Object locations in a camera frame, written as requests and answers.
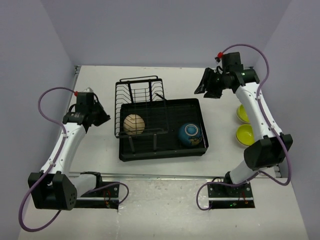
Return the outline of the yellow green bowl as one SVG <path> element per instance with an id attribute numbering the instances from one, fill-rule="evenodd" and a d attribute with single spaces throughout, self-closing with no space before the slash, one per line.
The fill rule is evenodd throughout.
<path id="1" fill-rule="evenodd" d="M 239 118 L 239 120 L 242 121 L 243 123 L 246 123 L 246 124 L 250 123 L 247 112 L 242 104 L 237 108 L 236 115 Z"/>
<path id="2" fill-rule="evenodd" d="M 254 138 L 254 132 L 253 132 L 252 126 L 250 124 L 242 124 L 242 125 L 240 125 L 237 128 L 235 135 L 238 135 L 238 136 L 252 136 Z"/>

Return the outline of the wooden bowl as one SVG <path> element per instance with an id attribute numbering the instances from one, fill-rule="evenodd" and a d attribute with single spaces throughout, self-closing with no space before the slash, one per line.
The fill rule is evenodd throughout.
<path id="1" fill-rule="evenodd" d="M 128 135 L 142 134 L 145 126 L 145 121 L 137 114 L 129 114 L 123 121 L 123 130 Z"/>

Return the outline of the blue patterned bowl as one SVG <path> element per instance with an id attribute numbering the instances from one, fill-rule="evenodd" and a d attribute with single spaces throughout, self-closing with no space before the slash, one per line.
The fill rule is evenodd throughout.
<path id="1" fill-rule="evenodd" d="M 198 146 L 203 140 L 201 128 L 195 123 L 185 123 L 178 130 L 178 139 L 185 147 Z"/>

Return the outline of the black wire dish rack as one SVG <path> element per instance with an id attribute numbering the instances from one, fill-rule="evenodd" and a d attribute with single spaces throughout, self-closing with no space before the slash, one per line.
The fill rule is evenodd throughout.
<path id="1" fill-rule="evenodd" d="M 130 114 L 143 118 L 143 133 L 125 133 L 124 119 Z M 128 142 L 130 153 L 137 153 L 138 145 L 151 145 L 151 150 L 155 152 L 159 136 L 167 134 L 169 128 L 167 100 L 161 78 L 147 75 L 122 78 L 115 83 L 114 135 Z"/>

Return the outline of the beige white bowl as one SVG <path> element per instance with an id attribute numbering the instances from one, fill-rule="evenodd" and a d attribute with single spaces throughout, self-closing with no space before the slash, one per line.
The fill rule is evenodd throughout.
<path id="1" fill-rule="evenodd" d="M 236 135 L 235 137 L 237 142 L 244 147 L 249 147 L 254 143 L 254 138 L 250 135 Z"/>
<path id="2" fill-rule="evenodd" d="M 236 111 L 236 115 L 237 115 L 238 119 L 239 119 L 241 122 L 243 122 L 243 123 L 245 123 L 245 124 L 250 124 L 249 117 L 248 117 L 248 115 L 247 115 L 247 113 L 246 113 L 245 110 L 239 110 L 239 109 L 238 109 L 238 110 Z"/>

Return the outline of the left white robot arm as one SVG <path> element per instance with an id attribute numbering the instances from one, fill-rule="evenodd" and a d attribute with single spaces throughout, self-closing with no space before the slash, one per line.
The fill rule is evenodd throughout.
<path id="1" fill-rule="evenodd" d="M 91 126 L 110 120 L 91 88 L 74 92 L 76 102 L 63 117 L 57 143 L 39 172 L 28 177 L 33 203 L 37 209 L 72 210 L 77 198 L 86 193 L 97 197 L 104 184 L 99 172 L 85 171 L 71 180 L 70 167 L 81 141 Z"/>

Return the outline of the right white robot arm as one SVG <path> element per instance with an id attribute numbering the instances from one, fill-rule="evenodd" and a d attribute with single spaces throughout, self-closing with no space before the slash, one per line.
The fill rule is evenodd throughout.
<path id="1" fill-rule="evenodd" d="M 261 170 L 282 163 L 293 138 L 284 134 L 275 122 L 262 94 L 262 82 L 254 69 L 244 68 L 240 53 L 220 52 L 216 60 L 221 62 L 222 71 L 207 67 L 195 94 L 219 99 L 223 90 L 231 89 L 244 106 L 254 135 L 254 143 L 244 150 L 244 160 L 225 175 L 223 191 L 233 197 L 241 191 L 240 184 L 248 182 Z"/>

